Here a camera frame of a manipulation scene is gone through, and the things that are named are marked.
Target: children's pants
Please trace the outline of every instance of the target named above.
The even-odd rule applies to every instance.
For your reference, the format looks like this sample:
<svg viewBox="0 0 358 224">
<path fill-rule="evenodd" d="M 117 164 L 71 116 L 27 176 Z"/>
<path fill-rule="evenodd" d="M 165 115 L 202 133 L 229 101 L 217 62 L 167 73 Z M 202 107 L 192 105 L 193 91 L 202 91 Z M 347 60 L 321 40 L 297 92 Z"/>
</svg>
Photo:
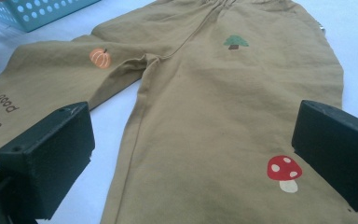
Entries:
<svg viewBox="0 0 358 224">
<path fill-rule="evenodd" d="M 340 106 L 342 69 L 290 0 L 159 0 L 19 47 L 0 75 L 0 147 L 139 78 L 102 223 L 358 223 L 291 147 L 301 100 Z"/>
</svg>

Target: mushroom print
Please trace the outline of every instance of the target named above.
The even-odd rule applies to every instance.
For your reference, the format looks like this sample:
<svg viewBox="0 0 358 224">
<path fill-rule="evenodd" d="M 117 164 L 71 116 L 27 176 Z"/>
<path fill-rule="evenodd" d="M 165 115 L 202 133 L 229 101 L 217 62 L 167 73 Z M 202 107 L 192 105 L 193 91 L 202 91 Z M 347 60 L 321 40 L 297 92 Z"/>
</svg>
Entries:
<svg viewBox="0 0 358 224">
<path fill-rule="evenodd" d="M 302 175 L 302 170 L 292 158 L 276 156 L 268 162 L 267 175 L 273 180 L 279 180 L 279 185 L 283 191 L 296 193 L 298 185 L 295 179 Z"/>
</svg>

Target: screw hole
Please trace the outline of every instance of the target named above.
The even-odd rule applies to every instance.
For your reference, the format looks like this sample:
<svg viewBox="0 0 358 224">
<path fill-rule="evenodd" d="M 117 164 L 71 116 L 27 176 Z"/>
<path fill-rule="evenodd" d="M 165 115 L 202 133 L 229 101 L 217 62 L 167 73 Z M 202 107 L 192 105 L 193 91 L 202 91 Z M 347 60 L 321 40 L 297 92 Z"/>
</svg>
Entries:
<svg viewBox="0 0 358 224">
<path fill-rule="evenodd" d="M 13 151 L 14 152 L 19 152 L 19 151 L 21 151 L 21 150 L 23 150 L 24 149 L 24 147 L 23 146 L 16 146 L 16 147 L 13 147 Z"/>
</svg>

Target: mushroom stem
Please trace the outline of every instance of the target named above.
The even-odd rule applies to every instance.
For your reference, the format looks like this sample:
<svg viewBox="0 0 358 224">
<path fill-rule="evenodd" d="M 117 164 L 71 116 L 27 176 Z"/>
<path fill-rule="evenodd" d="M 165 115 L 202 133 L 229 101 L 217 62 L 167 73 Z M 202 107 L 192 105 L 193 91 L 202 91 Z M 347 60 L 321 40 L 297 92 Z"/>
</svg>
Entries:
<svg viewBox="0 0 358 224">
<path fill-rule="evenodd" d="M 298 185 L 295 180 L 280 181 L 279 186 L 284 192 L 296 193 L 298 191 Z"/>
</svg>

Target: mushroom cap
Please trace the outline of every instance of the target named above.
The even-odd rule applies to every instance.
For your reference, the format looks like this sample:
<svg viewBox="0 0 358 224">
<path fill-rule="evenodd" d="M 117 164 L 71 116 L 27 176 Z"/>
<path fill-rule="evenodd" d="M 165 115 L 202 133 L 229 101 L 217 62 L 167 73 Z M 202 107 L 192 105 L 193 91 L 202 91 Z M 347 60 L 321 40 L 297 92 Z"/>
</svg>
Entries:
<svg viewBox="0 0 358 224">
<path fill-rule="evenodd" d="M 287 181 L 299 178 L 302 170 L 292 158 L 276 156 L 268 162 L 267 175 L 273 180 Z"/>
</svg>

